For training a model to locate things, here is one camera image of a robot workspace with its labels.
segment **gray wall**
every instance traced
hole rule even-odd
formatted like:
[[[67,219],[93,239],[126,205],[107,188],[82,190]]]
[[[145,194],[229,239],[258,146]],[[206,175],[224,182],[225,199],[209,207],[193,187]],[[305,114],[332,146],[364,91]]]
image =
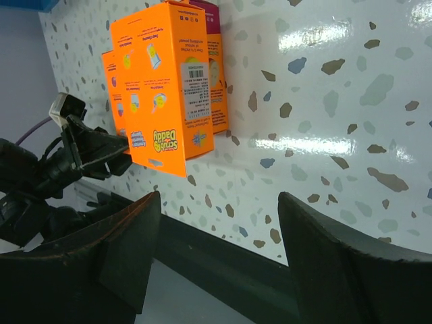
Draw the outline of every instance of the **gray wall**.
[[[48,117],[57,86],[38,14],[0,8],[0,138],[15,142],[40,120]],[[22,146],[40,157],[60,134],[51,121]],[[75,206],[73,188],[52,205]]]

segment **floor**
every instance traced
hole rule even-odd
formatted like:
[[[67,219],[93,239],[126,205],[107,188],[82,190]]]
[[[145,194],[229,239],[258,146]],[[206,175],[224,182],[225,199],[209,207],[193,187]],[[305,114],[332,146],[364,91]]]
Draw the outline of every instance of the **floor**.
[[[135,324],[253,324],[159,261],[153,263]]]

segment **barcode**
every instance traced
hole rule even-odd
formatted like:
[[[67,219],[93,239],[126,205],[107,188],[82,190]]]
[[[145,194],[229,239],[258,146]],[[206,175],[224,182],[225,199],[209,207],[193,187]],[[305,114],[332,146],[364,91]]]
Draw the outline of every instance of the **barcode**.
[[[204,70],[196,70],[196,71],[189,71],[189,78],[202,78],[204,76]]]

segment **scrub daddy box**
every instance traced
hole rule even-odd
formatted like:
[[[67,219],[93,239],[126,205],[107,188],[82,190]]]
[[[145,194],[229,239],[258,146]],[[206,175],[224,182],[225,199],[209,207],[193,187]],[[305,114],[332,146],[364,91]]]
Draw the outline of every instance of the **scrub daddy box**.
[[[221,22],[219,8],[204,0],[182,0],[203,8],[207,23],[207,41],[209,44],[211,113],[213,118],[213,132],[219,133],[228,130],[227,94],[225,91],[225,74],[223,73],[223,52]]]
[[[113,112],[115,130],[117,135],[126,136],[126,119],[124,116],[124,106],[122,101],[122,90],[118,84],[118,69],[114,51],[102,54],[103,68],[107,79],[109,102]]]
[[[111,25],[133,162],[186,177],[214,149],[205,11],[166,1]]]

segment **speckled white surface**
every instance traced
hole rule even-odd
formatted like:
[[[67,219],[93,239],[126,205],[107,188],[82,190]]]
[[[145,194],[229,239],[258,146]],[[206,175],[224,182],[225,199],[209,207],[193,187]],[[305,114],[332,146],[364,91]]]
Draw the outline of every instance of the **speckled white surface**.
[[[110,22],[156,0],[62,0],[41,14],[59,90],[113,132]],[[286,263],[277,195],[432,252],[432,2],[221,0],[232,128],[188,179],[134,165],[102,183],[158,189],[169,216]]]

